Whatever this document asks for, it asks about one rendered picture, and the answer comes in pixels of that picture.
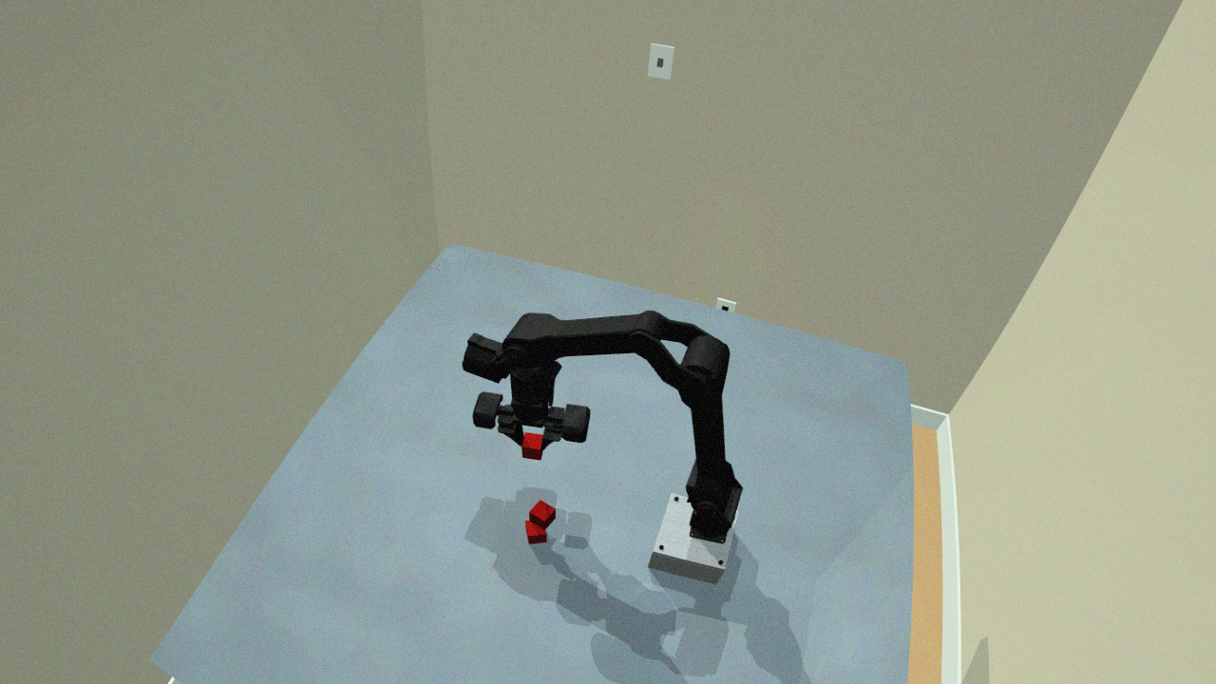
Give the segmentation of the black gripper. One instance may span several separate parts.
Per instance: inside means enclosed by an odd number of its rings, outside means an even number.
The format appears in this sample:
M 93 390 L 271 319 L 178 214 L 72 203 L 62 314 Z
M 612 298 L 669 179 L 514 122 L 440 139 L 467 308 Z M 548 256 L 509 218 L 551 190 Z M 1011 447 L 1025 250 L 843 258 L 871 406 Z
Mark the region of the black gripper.
M 553 442 L 559 442 L 561 438 L 578 443 L 586 439 L 589 407 L 565 404 L 565 410 L 561 407 L 550 408 L 548 391 L 536 400 L 522 400 L 512 392 L 511 407 L 508 404 L 500 407 L 503 400 L 502 394 L 482 392 L 478 396 L 473 409 L 473 424 L 482 428 L 494 428 L 499 417 L 499 432 L 513 439 L 516 445 L 523 445 L 523 426 L 536 426 L 536 428 L 544 426 L 541 450 Z

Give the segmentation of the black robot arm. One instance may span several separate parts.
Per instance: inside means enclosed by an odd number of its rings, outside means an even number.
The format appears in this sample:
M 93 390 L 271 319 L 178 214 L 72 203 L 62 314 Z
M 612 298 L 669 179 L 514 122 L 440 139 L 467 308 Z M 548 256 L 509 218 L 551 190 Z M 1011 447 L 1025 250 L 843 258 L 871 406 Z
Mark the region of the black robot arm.
M 681 364 L 662 340 L 687 348 Z M 669 319 L 658 312 L 618 316 L 584 316 L 559 320 L 552 314 L 528 313 L 514 324 L 503 343 L 472 333 L 462 368 L 500 385 L 511 372 L 511 389 L 522 400 L 536 400 L 553 385 L 561 357 L 635 353 L 651 361 L 657 375 L 675 389 L 691 409 L 696 462 L 686 483 L 693 508 L 691 538 L 726 542 L 734 521 L 743 486 L 726 462 L 724 443 L 724 385 L 730 366 L 730 347 L 692 323 Z M 692 534 L 693 533 L 693 534 Z

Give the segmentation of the red cube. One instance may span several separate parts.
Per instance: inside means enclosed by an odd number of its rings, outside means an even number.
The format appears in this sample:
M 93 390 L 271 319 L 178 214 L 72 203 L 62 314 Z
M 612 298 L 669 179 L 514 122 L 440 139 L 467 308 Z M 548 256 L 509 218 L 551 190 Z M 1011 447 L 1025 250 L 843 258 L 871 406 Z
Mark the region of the red cube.
M 553 509 L 550 503 L 537 501 L 529 512 L 529 521 L 533 525 L 539 525 L 542 531 L 553 522 L 553 518 L 556 518 L 556 509 Z
M 546 532 L 539 525 L 533 525 L 530 521 L 525 521 L 528 542 L 535 544 L 535 542 L 547 542 Z
M 528 433 L 522 434 L 522 456 L 527 459 L 534 459 L 542 461 L 542 434 Z

